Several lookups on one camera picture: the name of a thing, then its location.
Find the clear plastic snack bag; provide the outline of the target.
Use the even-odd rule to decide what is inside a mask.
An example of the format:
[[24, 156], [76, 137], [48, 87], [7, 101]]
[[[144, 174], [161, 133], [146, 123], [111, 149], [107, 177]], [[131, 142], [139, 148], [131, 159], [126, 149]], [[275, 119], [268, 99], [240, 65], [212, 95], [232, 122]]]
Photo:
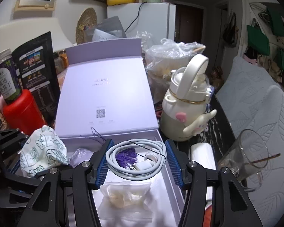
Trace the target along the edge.
[[151, 183], [132, 183], [129, 181], [110, 182], [100, 187], [104, 198], [115, 208], [143, 205]]

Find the purple drawstring pouch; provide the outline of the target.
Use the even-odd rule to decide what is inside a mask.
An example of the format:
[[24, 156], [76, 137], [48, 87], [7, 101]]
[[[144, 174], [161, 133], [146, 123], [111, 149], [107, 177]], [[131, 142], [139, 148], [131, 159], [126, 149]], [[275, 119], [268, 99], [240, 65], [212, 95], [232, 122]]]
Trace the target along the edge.
[[[126, 133], [103, 135], [92, 128], [91, 135], [64, 138], [63, 143], [68, 149], [68, 155], [72, 153], [70, 156], [70, 165], [75, 167], [80, 162], [89, 160], [93, 153], [101, 149], [107, 139], [113, 140], [114, 144], [117, 145], [120, 142], [130, 140], [128, 135]], [[125, 169], [134, 165], [134, 163], [138, 162], [139, 158], [143, 157], [141, 153], [137, 152], [137, 148], [133, 147], [123, 149], [115, 155], [118, 165]]]

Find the leaf print cloth bag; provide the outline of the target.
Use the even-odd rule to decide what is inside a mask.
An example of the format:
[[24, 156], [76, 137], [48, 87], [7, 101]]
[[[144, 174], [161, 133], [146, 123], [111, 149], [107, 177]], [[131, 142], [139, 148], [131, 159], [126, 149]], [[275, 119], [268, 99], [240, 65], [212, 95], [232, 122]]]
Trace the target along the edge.
[[25, 142], [20, 153], [20, 168], [24, 177], [60, 165], [68, 165], [67, 148], [55, 130], [44, 125], [35, 130]]

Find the white tissue roll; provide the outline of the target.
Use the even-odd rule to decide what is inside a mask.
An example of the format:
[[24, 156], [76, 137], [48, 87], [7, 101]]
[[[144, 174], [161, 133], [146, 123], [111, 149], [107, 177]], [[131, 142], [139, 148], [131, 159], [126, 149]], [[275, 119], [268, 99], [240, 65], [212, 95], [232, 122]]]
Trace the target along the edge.
[[216, 170], [213, 150], [210, 144], [201, 142], [191, 146], [191, 160], [206, 169]]

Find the cream cartoon water bottle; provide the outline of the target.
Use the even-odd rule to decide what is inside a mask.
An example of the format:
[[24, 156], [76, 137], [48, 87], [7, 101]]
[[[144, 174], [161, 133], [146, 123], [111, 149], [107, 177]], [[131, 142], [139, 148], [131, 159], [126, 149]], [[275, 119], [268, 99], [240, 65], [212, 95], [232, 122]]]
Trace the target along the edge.
[[217, 110], [210, 110], [214, 87], [205, 72], [209, 59], [195, 55], [177, 69], [162, 101], [160, 130], [169, 139], [186, 141], [203, 132]]

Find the glass cup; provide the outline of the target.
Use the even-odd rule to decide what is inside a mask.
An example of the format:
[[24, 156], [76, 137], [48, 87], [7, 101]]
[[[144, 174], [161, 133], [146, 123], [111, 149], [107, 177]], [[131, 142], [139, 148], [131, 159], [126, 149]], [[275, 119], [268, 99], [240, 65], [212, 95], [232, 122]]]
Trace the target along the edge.
[[258, 185], [255, 187], [243, 186], [245, 192], [258, 190], [264, 181], [261, 172], [268, 161], [281, 156], [280, 153], [269, 155], [264, 140], [253, 130], [243, 130], [227, 153], [219, 160], [217, 169], [224, 173], [232, 172], [241, 183], [252, 175], [257, 175]]

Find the red canister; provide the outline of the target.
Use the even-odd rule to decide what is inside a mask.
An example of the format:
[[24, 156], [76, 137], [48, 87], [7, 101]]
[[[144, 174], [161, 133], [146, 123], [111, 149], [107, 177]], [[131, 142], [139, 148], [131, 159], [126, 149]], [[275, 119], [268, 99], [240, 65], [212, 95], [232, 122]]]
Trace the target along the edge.
[[19, 129], [27, 135], [47, 124], [32, 93], [27, 89], [13, 103], [3, 107], [3, 115], [12, 129]]

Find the lavender gift box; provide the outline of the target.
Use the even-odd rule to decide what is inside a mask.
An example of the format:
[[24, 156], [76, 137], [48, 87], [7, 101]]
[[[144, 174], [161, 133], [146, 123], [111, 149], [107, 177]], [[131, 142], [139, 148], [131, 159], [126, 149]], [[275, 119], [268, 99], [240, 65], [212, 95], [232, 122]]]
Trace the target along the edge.
[[[66, 49], [69, 67], [62, 84], [55, 131], [68, 155], [79, 148], [92, 152], [105, 140], [118, 144], [137, 138], [162, 141], [150, 87], [141, 58], [140, 38], [121, 38], [81, 44]], [[77, 226], [96, 226], [103, 199], [88, 186], [90, 166], [75, 169], [73, 204]], [[150, 182], [146, 198], [151, 220], [115, 218], [102, 226], [178, 226], [184, 207], [168, 163]]]

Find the leaf pattern chair cover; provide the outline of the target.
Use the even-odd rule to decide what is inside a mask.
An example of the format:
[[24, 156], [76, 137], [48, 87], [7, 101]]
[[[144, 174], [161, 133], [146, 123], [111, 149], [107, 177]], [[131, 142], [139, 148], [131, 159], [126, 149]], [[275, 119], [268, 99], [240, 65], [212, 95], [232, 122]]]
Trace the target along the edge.
[[257, 159], [279, 154], [262, 164], [263, 184], [249, 197], [263, 226], [284, 226], [284, 91], [264, 68], [236, 56], [216, 97], [235, 136], [251, 129], [262, 138]]

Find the plastic bag of food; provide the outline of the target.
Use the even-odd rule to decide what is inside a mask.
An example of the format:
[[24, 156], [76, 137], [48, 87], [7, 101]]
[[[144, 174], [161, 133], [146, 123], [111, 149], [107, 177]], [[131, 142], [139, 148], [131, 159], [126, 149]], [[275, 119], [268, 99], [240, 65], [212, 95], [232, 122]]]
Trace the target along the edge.
[[146, 73], [153, 103], [163, 100], [171, 82], [172, 73], [187, 66], [190, 60], [203, 53], [206, 46], [197, 42], [176, 43], [163, 38], [160, 45], [153, 45], [145, 52]]

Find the dark label jar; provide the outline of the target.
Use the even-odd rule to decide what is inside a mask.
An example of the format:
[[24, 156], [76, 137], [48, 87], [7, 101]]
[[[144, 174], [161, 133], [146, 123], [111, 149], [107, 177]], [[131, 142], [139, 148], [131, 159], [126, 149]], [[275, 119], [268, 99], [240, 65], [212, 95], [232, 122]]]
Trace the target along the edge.
[[7, 105], [22, 93], [10, 49], [0, 52], [0, 92]]

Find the black snack pouch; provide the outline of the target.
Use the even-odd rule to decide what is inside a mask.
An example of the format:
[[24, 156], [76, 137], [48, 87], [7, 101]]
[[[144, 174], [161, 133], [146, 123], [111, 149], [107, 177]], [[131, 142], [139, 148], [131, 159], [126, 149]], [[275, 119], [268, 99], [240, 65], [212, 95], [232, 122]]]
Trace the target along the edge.
[[12, 52], [22, 87], [29, 90], [48, 125], [55, 118], [60, 88], [54, 62], [52, 34], [33, 38]]

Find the white refrigerator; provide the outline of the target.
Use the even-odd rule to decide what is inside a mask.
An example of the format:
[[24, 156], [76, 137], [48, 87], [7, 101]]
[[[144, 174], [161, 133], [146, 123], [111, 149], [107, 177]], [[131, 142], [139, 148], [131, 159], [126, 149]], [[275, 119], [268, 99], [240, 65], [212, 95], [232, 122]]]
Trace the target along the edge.
[[107, 17], [117, 16], [128, 37], [139, 32], [154, 36], [154, 42], [174, 39], [176, 6], [171, 3], [130, 3], [107, 7]]

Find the green tote bag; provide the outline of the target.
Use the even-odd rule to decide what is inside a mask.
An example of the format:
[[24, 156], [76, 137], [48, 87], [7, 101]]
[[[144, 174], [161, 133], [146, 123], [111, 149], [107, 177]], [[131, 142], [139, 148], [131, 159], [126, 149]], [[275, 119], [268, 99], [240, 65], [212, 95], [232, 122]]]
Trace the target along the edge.
[[259, 23], [255, 18], [251, 25], [247, 25], [248, 49], [256, 51], [264, 56], [270, 55], [270, 45], [268, 37], [262, 32]]

